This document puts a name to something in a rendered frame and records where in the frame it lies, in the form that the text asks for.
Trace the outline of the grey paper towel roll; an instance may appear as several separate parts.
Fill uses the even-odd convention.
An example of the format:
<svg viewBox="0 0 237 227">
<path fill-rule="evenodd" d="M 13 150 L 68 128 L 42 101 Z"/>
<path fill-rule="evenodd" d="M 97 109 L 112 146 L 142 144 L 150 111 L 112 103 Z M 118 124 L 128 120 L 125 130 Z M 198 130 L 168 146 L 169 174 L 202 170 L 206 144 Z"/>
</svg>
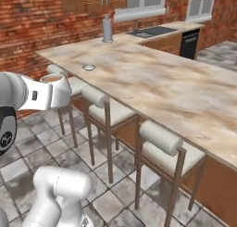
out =
<svg viewBox="0 0 237 227">
<path fill-rule="evenodd" d="M 102 20 L 103 26 L 103 42 L 111 43 L 113 41 L 112 21 L 108 14 Z"/>
</svg>

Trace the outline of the black dishwasher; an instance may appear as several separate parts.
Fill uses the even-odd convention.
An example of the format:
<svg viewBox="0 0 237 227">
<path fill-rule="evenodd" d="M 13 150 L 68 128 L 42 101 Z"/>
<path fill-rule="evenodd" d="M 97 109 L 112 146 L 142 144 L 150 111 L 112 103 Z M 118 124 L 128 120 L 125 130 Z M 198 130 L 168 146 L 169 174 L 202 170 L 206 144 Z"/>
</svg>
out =
<svg viewBox="0 0 237 227">
<path fill-rule="evenodd" d="M 181 37 L 180 56 L 194 59 L 195 50 L 198 43 L 199 29 L 184 32 Z"/>
</svg>

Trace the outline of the white cup of tea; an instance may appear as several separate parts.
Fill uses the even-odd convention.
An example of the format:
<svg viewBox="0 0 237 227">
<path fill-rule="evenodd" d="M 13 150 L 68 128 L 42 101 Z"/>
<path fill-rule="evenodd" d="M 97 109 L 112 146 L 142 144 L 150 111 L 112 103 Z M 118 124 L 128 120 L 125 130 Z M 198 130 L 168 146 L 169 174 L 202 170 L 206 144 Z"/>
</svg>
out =
<svg viewBox="0 0 237 227">
<path fill-rule="evenodd" d="M 65 77 L 62 74 L 48 74 L 41 78 L 41 82 L 47 82 L 52 84 L 62 83 Z"/>
</svg>

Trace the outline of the wooden counter cupboards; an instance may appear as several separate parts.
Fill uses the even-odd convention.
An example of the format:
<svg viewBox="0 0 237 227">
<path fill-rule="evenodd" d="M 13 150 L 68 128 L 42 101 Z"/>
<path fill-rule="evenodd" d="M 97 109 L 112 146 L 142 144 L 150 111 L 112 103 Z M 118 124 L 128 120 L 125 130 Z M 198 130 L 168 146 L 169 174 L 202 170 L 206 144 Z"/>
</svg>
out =
<svg viewBox="0 0 237 227">
<path fill-rule="evenodd" d="M 146 43 L 143 46 L 178 56 L 181 50 L 181 34 L 169 35 Z"/>
</svg>

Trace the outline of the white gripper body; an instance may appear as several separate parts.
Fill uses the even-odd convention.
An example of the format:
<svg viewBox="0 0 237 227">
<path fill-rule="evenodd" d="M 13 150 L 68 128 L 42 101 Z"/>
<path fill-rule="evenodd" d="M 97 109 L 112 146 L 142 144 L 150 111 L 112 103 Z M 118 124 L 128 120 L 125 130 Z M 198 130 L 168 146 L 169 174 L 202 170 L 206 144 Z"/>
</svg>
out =
<svg viewBox="0 0 237 227">
<path fill-rule="evenodd" d="M 51 107 L 59 108 L 67 106 L 69 104 L 70 96 L 72 94 L 68 79 L 65 77 L 65 80 L 62 83 L 52 84 L 52 86 L 53 93 Z"/>
</svg>

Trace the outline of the cream cushioned wooden stool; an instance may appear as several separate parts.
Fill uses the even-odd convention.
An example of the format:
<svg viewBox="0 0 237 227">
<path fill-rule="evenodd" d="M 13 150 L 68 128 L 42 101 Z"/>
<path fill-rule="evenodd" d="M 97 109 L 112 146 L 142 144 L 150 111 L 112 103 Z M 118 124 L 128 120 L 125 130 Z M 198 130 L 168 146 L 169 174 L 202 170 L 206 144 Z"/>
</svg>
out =
<svg viewBox="0 0 237 227">
<path fill-rule="evenodd" d="M 116 100 L 110 98 L 108 95 L 102 93 L 91 85 L 86 85 L 81 89 L 81 96 L 90 103 L 84 110 L 84 117 L 87 125 L 87 132 L 89 137 L 89 147 L 92 164 L 94 160 L 94 144 L 92 138 L 91 125 L 94 124 L 99 130 L 106 135 L 106 151 L 108 159 L 108 180 L 113 183 L 113 163 L 112 163 L 112 148 L 111 135 L 116 138 L 116 149 L 119 149 L 119 139 L 116 131 L 124 127 L 131 121 L 139 121 L 138 115 L 123 106 Z"/>
<path fill-rule="evenodd" d="M 75 125 L 74 125 L 74 120 L 73 120 L 73 115 L 72 115 L 72 101 L 81 97 L 81 90 L 86 86 L 86 83 L 76 77 L 68 77 L 68 74 L 65 70 L 61 69 L 59 66 L 54 65 L 54 64 L 49 65 L 46 68 L 46 71 L 49 74 L 51 74 L 51 73 L 62 74 L 69 81 L 69 85 L 71 87 L 72 94 L 70 96 L 70 101 L 69 101 L 69 104 L 67 105 L 67 109 L 69 112 L 69 123 L 70 123 L 73 144 L 75 147 L 77 147 L 78 142 L 77 142 L 77 138 L 76 138 Z"/>
<path fill-rule="evenodd" d="M 202 180 L 206 154 L 198 148 L 185 143 L 179 136 L 150 120 L 144 121 L 137 130 L 135 164 L 135 208 L 139 208 L 142 165 L 172 183 L 168 201 L 168 210 L 164 227 L 169 227 L 175 206 L 177 193 L 181 182 L 200 167 L 199 174 L 193 186 L 188 209 L 193 209 L 193 203 Z"/>
</svg>

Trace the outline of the white framed window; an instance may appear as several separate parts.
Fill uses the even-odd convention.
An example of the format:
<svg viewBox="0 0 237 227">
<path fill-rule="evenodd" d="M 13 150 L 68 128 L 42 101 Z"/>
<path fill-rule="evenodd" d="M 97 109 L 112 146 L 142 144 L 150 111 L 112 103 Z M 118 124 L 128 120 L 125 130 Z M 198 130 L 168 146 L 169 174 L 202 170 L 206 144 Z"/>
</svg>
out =
<svg viewBox="0 0 237 227">
<path fill-rule="evenodd" d="M 126 6 L 115 9 L 114 21 L 137 20 L 165 13 L 165 0 L 127 0 Z"/>
<path fill-rule="evenodd" d="M 215 0 L 189 0 L 186 21 L 200 23 L 212 19 Z"/>
</svg>

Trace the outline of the dark sink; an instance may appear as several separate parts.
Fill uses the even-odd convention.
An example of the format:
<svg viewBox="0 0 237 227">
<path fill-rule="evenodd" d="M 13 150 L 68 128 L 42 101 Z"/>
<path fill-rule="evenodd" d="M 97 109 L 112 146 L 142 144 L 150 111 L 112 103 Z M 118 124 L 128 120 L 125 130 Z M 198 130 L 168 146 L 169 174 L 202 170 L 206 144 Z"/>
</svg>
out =
<svg viewBox="0 0 237 227">
<path fill-rule="evenodd" d="M 150 38 L 150 37 L 154 37 L 154 36 L 158 36 L 158 35 L 162 35 L 162 34 L 167 34 L 167 33 L 175 32 L 175 31 L 176 31 L 176 29 L 156 26 L 156 27 L 135 30 L 132 32 L 128 32 L 128 34 L 137 36 L 137 37 L 141 37 L 141 38 Z"/>
</svg>

